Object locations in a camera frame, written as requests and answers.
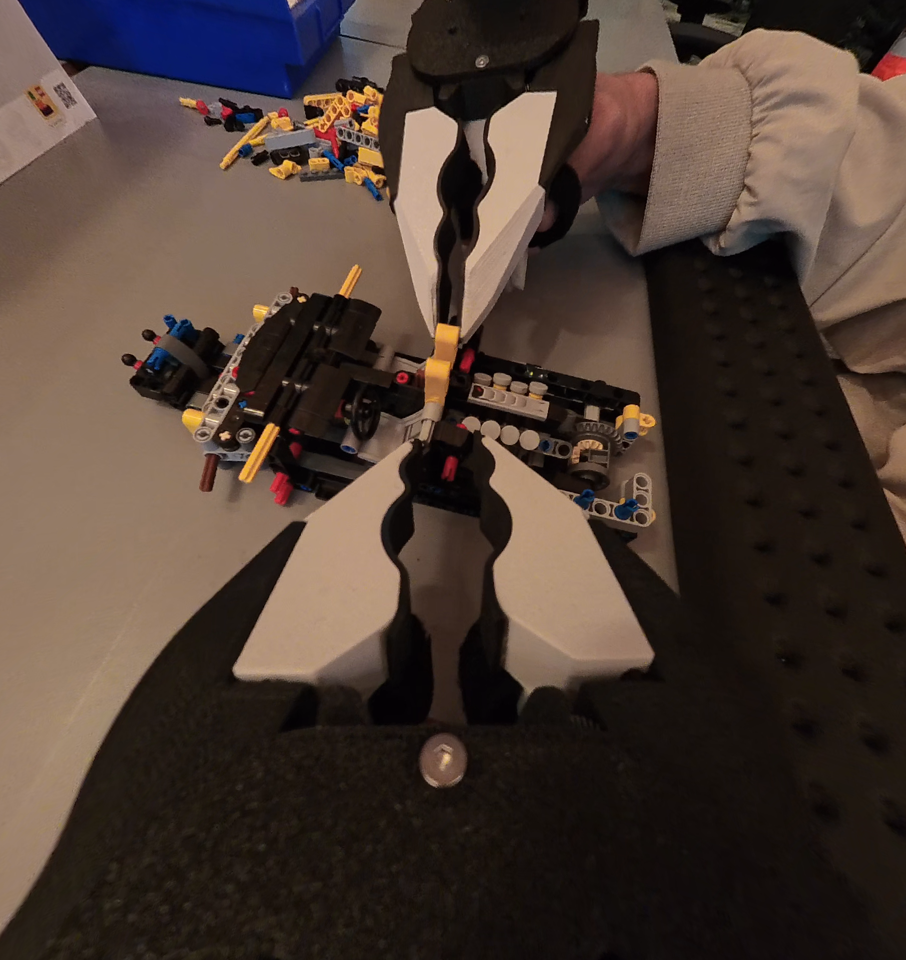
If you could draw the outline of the instruction booklet yellow car cover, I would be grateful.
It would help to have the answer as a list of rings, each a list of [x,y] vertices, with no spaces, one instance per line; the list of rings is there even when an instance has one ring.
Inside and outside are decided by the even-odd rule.
[[[20,3],[0,1],[0,184],[95,118]]]

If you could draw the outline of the blue plastic bin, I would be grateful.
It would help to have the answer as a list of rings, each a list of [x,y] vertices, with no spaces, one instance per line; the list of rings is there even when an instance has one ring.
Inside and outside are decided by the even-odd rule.
[[[290,99],[352,1],[23,1],[59,59]]]

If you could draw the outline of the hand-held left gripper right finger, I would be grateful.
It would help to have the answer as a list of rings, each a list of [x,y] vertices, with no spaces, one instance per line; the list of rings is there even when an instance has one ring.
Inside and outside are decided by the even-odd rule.
[[[459,651],[467,722],[513,723],[535,690],[646,671],[651,644],[584,511],[495,440],[470,461],[491,553]]]

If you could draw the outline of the pile of toy building pieces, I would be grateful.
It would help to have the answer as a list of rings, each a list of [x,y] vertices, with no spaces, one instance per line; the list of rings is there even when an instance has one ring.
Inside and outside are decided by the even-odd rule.
[[[333,91],[303,97],[301,117],[287,107],[270,110],[227,98],[178,102],[208,128],[236,136],[219,162],[223,171],[246,164],[284,183],[343,182],[381,202],[389,193],[379,142],[384,94],[369,78],[339,78]]]

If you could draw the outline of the person's beige jacket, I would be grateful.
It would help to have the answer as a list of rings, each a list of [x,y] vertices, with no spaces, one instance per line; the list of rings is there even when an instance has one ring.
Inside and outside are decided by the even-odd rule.
[[[906,544],[906,374],[859,374],[834,366]]]

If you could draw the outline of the person's right forearm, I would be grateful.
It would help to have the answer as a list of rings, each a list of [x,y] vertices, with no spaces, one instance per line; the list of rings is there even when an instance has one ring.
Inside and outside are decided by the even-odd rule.
[[[699,238],[730,257],[783,235],[831,353],[906,374],[906,74],[779,30],[643,70],[659,91],[649,194],[598,199],[622,246]]]

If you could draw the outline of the grey desk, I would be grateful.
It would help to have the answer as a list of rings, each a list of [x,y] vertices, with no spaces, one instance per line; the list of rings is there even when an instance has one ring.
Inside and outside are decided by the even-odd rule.
[[[235,334],[291,286],[350,268],[376,336],[432,337],[386,202],[341,182],[219,162],[236,142],[183,108],[284,99],[89,67],[97,119],[0,185],[0,932],[54,848],[87,769],[154,659],[317,505],[219,474],[179,414],[135,394],[122,354],[166,314]]]

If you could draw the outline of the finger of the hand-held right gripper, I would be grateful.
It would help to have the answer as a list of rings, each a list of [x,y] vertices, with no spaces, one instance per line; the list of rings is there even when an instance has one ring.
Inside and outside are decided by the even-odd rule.
[[[556,92],[528,91],[497,110],[483,126],[466,125],[470,153],[482,160],[486,179],[474,210],[467,242],[459,312],[460,342],[479,328],[500,295],[526,279],[528,246],[546,202],[540,184]]]
[[[459,323],[463,246],[456,212],[464,186],[464,136],[435,106],[406,115],[395,214],[427,330]]]

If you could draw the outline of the black toy car chassis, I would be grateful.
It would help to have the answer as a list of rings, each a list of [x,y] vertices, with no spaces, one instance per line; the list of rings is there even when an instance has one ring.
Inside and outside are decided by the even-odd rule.
[[[199,488],[219,471],[243,482],[272,473],[274,502],[295,491],[329,499],[424,429],[429,360],[373,334],[381,310],[343,294],[295,287],[253,307],[249,330],[165,316],[142,332],[147,354],[126,353],[129,384],[181,414],[203,455]],[[640,395],[480,350],[476,334],[452,363],[438,423],[424,443],[414,500],[477,517],[481,495],[468,458],[488,438],[581,510],[635,537],[655,521],[653,483],[622,459],[655,426]]]

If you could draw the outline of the person's right hand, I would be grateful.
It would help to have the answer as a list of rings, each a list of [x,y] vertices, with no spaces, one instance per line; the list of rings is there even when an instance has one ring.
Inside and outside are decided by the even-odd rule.
[[[597,75],[587,134],[569,158],[582,202],[610,190],[647,196],[658,99],[658,81],[649,71]]]

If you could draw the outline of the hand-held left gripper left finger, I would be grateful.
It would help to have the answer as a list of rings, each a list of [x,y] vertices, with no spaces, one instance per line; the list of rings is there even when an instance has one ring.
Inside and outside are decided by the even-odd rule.
[[[233,666],[247,682],[340,686],[379,724],[419,724],[432,647],[400,558],[413,530],[422,443],[403,443],[316,509]]]

